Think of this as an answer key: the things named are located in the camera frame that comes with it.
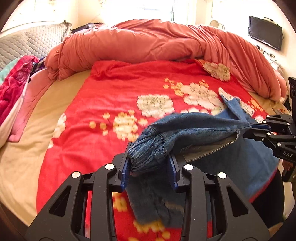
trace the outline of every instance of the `beige bed sheet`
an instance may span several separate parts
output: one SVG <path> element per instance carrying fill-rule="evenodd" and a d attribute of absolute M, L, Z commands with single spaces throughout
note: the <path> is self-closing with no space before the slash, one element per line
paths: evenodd
<path fill-rule="evenodd" d="M 6 142 L 0 149 L 0 200 L 26 225 L 37 214 L 40 167 L 57 121 L 89 75 L 90 70 L 55 81 L 36 105 L 20 141 Z"/>

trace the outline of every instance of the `black gripper frame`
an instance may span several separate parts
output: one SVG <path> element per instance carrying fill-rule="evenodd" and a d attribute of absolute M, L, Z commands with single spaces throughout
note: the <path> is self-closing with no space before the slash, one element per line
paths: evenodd
<path fill-rule="evenodd" d="M 186 163 L 182 155 L 169 155 L 172 188 L 186 193 L 181 241 L 267 241 L 264 222 L 225 173 L 211 175 Z M 213 237 L 207 239 L 207 205 L 210 205 Z"/>
<path fill-rule="evenodd" d="M 28 228 L 27 241 L 116 241 L 112 192 L 123 192 L 130 175 L 126 152 L 112 164 L 82 175 L 73 172 Z M 186 192 L 181 241 L 267 241 L 269 232 L 252 205 L 225 175 L 202 173 L 183 156 L 168 157 L 173 188 Z M 85 237 L 86 203 L 91 201 L 90 238 Z M 206 192 L 210 194 L 214 236 L 207 239 Z"/>
<path fill-rule="evenodd" d="M 27 241 L 116 241 L 112 192 L 128 184 L 126 152 L 94 173 L 73 172 L 58 188 L 28 228 Z M 85 237 L 86 203 L 92 191 L 90 239 Z"/>
<path fill-rule="evenodd" d="M 275 157 L 293 163 L 289 171 L 284 170 L 282 177 L 284 182 L 293 179 L 296 166 L 296 126 L 292 116 L 268 115 L 262 124 L 252 124 L 252 129 L 243 137 L 263 141 L 265 146 L 273 150 Z"/>

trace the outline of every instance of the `blue gripper pad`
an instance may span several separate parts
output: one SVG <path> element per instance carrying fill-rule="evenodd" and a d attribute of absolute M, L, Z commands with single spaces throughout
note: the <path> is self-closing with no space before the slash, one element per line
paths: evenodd
<path fill-rule="evenodd" d="M 178 183 L 177 183 L 177 170 L 175 167 L 176 162 L 174 162 L 174 158 L 171 155 L 168 156 L 167 159 L 167 172 L 168 172 L 168 178 L 170 181 L 170 185 L 175 191 L 178 188 Z"/>
<path fill-rule="evenodd" d="M 122 169 L 122 178 L 121 178 L 121 184 L 120 184 L 122 191 L 124 191 L 128 185 L 128 179 L 129 179 L 130 173 L 131 173 L 131 160 L 127 157 Z"/>
<path fill-rule="evenodd" d="M 267 131 L 270 130 L 269 126 L 266 124 L 251 124 L 252 129 L 266 129 Z"/>

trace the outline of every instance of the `window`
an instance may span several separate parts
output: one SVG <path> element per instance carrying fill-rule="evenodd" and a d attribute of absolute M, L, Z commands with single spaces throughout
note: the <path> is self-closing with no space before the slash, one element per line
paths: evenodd
<path fill-rule="evenodd" d="M 161 19 L 187 24 L 189 0 L 108 0 L 102 19 L 114 25 L 131 19 Z"/>

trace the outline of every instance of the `white flower print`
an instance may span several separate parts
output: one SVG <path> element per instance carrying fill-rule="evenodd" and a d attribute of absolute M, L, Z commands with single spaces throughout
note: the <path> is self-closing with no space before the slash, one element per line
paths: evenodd
<path fill-rule="evenodd" d="M 223 112 L 224 110 L 225 110 L 225 107 L 224 106 L 223 107 L 217 107 L 217 108 L 211 110 L 211 114 L 212 115 L 218 115 L 221 112 Z"/>
<path fill-rule="evenodd" d="M 264 121 L 264 118 L 261 115 L 256 116 L 254 119 L 255 119 L 255 121 L 257 121 L 260 124 L 262 124 L 262 122 Z"/>
<path fill-rule="evenodd" d="M 126 138 L 130 142 L 134 142 L 139 134 L 136 134 L 138 126 L 136 124 L 137 119 L 134 115 L 128 115 L 121 112 L 114 118 L 113 131 L 116 133 L 117 138 L 125 141 Z"/>
<path fill-rule="evenodd" d="M 173 102 L 167 95 L 141 95 L 138 96 L 137 106 L 142 116 L 162 118 L 175 111 Z"/>
<path fill-rule="evenodd" d="M 184 97 L 184 102 L 188 105 L 200 105 L 208 110 L 223 107 L 218 95 L 203 85 L 191 83 L 190 85 L 183 85 L 180 90 L 189 95 Z"/>
<path fill-rule="evenodd" d="M 202 109 L 200 112 L 208 114 L 208 111 L 206 109 Z"/>
<path fill-rule="evenodd" d="M 188 109 L 188 112 L 189 112 L 189 113 L 192 113 L 192 112 L 199 113 L 200 111 L 199 111 L 199 109 L 196 109 L 195 107 L 192 107 L 192 108 L 189 108 L 189 109 Z"/>
<path fill-rule="evenodd" d="M 60 137 L 62 132 L 66 129 L 66 123 L 65 123 L 66 120 L 67 120 L 67 117 L 66 117 L 65 113 L 63 113 L 57 122 L 57 126 L 54 129 L 54 133 L 52 135 L 52 138 L 57 139 Z M 54 146 L 53 141 L 50 140 L 49 145 L 48 145 L 48 149 L 52 148 L 53 146 Z"/>
<path fill-rule="evenodd" d="M 230 69 L 224 64 L 205 62 L 203 67 L 212 77 L 216 79 L 220 79 L 221 81 L 230 80 Z"/>
<path fill-rule="evenodd" d="M 251 106 L 249 106 L 247 103 L 243 102 L 242 100 L 240 102 L 240 106 L 247 114 L 253 117 L 255 110 Z"/>
<path fill-rule="evenodd" d="M 226 93 L 221 87 L 219 87 L 219 94 L 222 95 L 226 100 L 231 101 L 234 98 L 238 99 L 240 102 L 240 106 L 241 108 L 247 113 L 249 114 L 251 117 L 253 117 L 255 110 L 248 105 L 247 103 L 243 102 L 239 97 L 237 96 L 232 96 L 228 93 Z"/>

